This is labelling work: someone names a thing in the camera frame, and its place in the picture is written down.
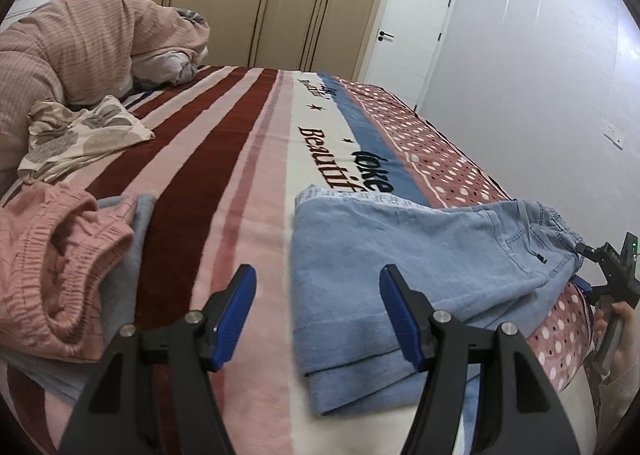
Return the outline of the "right forearm cream sleeve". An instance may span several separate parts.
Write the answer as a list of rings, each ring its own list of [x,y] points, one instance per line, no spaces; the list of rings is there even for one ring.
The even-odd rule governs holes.
[[[620,374],[611,371],[610,377],[600,386],[600,412],[598,415],[596,449],[605,445],[634,401],[639,390],[639,357],[636,355],[630,365]]]

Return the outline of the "right hand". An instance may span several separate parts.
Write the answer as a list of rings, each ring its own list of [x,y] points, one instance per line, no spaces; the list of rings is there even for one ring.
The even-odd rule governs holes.
[[[620,301],[612,303],[611,311],[624,322],[620,342],[610,366],[610,379],[615,380],[639,359],[639,309],[631,308],[626,301]]]

